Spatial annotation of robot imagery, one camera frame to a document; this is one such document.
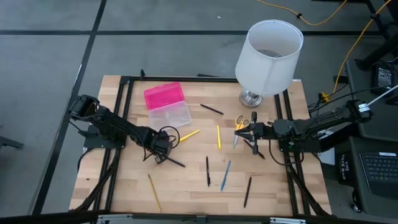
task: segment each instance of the wooden board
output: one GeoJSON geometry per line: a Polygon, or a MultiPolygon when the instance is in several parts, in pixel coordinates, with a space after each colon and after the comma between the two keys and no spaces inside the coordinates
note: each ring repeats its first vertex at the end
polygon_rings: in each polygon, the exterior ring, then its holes
{"type": "MultiPolygon", "coordinates": [[[[104,76],[99,100],[111,110],[118,92],[120,76],[104,76]]],[[[144,90],[168,82],[134,82],[128,121],[138,126],[149,126],[150,122],[144,101],[144,90]]],[[[171,162],[156,164],[153,158],[142,161],[143,150],[130,139],[121,154],[118,176],[111,210],[114,212],[160,213],[152,194],[147,175],[150,174],[156,189],[162,213],[212,214],[212,215],[292,215],[285,167],[276,164],[268,152],[268,141],[259,141],[259,150],[266,160],[252,155],[251,149],[242,139],[232,149],[234,119],[239,114],[250,118],[251,111],[240,105],[238,83],[181,82],[192,122],[178,128],[182,136],[196,129],[200,132],[182,142],[172,150],[170,157],[186,165],[186,168],[171,162]],[[205,104],[220,110],[224,115],[201,107],[205,104]],[[221,129],[222,150],[217,149],[216,125],[221,129]],[[206,183],[206,162],[209,158],[211,185],[206,183]],[[221,183],[228,161],[231,168],[224,191],[221,183]],[[248,180],[252,177],[248,205],[243,208],[248,180]]],[[[308,118],[307,104],[301,82],[289,87],[293,116],[308,118]]],[[[258,121],[266,123],[277,119],[274,97],[264,98],[255,109],[258,121]]],[[[273,155],[283,161],[277,141],[271,141],[273,155]]],[[[103,160],[103,149],[97,149],[82,160],[76,180],[70,208],[82,203],[98,181],[103,160]]],[[[302,164],[305,181],[321,206],[330,212],[329,200],[320,163],[311,154],[306,154],[302,164]]],[[[101,208],[107,193],[105,187],[101,208]]],[[[296,188],[299,210],[302,201],[296,188]]]]}

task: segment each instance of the silver lamp base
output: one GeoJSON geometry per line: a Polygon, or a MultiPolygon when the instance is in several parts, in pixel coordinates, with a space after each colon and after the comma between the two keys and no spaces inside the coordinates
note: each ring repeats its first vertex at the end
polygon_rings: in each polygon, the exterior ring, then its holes
{"type": "Polygon", "coordinates": [[[239,94],[239,102],[246,108],[253,109],[260,105],[262,96],[254,94],[248,90],[243,90],[239,94]]]}

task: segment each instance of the scissors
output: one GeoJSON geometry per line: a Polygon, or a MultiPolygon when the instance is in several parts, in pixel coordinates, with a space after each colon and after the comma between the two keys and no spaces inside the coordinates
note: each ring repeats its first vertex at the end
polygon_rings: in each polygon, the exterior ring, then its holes
{"type": "MultiPolygon", "coordinates": [[[[245,128],[249,124],[250,124],[250,120],[245,118],[243,115],[239,115],[235,119],[236,130],[245,128]]],[[[235,148],[236,143],[238,143],[238,136],[237,135],[235,135],[235,138],[234,138],[234,144],[233,144],[233,147],[232,147],[233,149],[235,148]]]]}

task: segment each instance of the lamp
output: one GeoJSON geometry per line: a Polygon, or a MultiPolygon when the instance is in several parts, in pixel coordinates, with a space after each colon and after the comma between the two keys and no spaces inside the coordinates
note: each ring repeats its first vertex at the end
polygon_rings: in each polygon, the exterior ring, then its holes
{"type": "Polygon", "coordinates": [[[288,22],[266,20],[254,24],[246,36],[235,74],[243,91],[241,104],[260,105],[263,96],[289,87],[303,45],[303,34],[288,22]]]}

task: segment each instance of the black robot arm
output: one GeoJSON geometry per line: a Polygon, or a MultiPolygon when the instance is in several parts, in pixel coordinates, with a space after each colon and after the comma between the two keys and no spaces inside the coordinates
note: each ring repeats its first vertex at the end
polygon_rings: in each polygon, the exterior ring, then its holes
{"type": "Polygon", "coordinates": [[[157,163],[169,159],[172,142],[165,131],[157,132],[150,127],[136,126],[101,106],[92,96],[78,96],[68,112],[72,119],[96,126],[102,138],[118,141],[129,136],[138,146],[152,152],[157,163]]]}
{"type": "Polygon", "coordinates": [[[292,144],[301,144],[302,141],[326,128],[345,122],[364,123],[371,119],[372,111],[365,102],[349,100],[342,107],[309,119],[277,119],[273,123],[257,123],[257,113],[252,112],[251,124],[235,131],[235,134],[254,142],[253,154],[258,153],[257,140],[287,140],[292,144]]]}

